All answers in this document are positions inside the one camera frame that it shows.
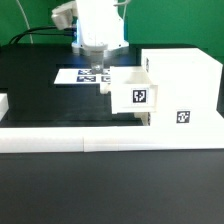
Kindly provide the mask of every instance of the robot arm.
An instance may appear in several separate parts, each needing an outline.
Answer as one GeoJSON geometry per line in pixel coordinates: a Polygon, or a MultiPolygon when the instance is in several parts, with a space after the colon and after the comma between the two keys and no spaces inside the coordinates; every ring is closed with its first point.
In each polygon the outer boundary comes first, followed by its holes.
{"type": "Polygon", "coordinates": [[[124,41],[123,20],[115,6],[126,6],[130,1],[70,1],[52,11],[52,20],[61,30],[71,27],[73,17],[78,17],[82,46],[89,51],[103,51],[114,45],[113,42],[124,41]]]}

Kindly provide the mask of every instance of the black surface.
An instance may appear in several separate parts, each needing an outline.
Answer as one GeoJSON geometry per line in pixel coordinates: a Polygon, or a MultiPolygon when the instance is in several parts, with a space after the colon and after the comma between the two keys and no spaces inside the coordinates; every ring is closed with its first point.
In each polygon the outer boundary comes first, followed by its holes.
{"type": "MultiPolygon", "coordinates": [[[[131,45],[126,55],[105,60],[105,67],[136,66],[142,48],[191,45],[131,45]]],[[[99,85],[56,86],[60,68],[88,68],[88,57],[75,56],[69,45],[14,44],[1,48],[0,92],[8,93],[9,111],[0,127],[142,125],[133,114],[111,114],[110,94],[99,85]]]]}
{"type": "Polygon", "coordinates": [[[222,224],[224,151],[0,155],[0,223],[222,224]]]}

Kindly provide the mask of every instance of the wire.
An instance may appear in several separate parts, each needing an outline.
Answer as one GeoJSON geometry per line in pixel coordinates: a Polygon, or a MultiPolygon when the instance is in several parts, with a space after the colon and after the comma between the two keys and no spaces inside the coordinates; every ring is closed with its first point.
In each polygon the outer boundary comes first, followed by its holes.
{"type": "MultiPolygon", "coordinates": [[[[27,29],[30,29],[30,25],[29,25],[28,19],[26,17],[26,13],[24,12],[22,5],[20,4],[19,0],[16,0],[16,2],[17,2],[18,6],[19,6],[19,8],[21,10],[21,13],[22,13],[23,18],[25,20],[27,29]]],[[[31,34],[30,34],[30,43],[33,44],[33,38],[32,38],[32,35],[31,34]]]]}
{"type": "Polygon", "coordinates": [[[40,31],[40,30],[52,30],[52,29],[57,29],[56,26],[40,26],[40,27],[35,27],[35,28],[31,28],[31,29],[28,29],[26,30],[25,32],[21,33],[21,34],[18,34],[16,36],[14,36],[10,41],[9,41],[9,44],[12,44],[13,41],[15,39],[17,39],[14,43],[18,43],[19,40],[26,35],[26,33],[31,33],[33,31],[40,31]]]}
{"type": "Polygon", "coordinates": [[[73,36],[73,29],[65,29],[64,33],[36,33],[35,31],[41,31],[41,30],[53,30],[57,29],[56,26],[43,26],[43,27],[36,27],[29,30],[26,30],[25,32],[18,34],[14,36],[10,41],[9,44],[17,44],[20,39],[22,39],[26,35],[34,34],[34,35],[54,35],[54,36],[73,36]]]}

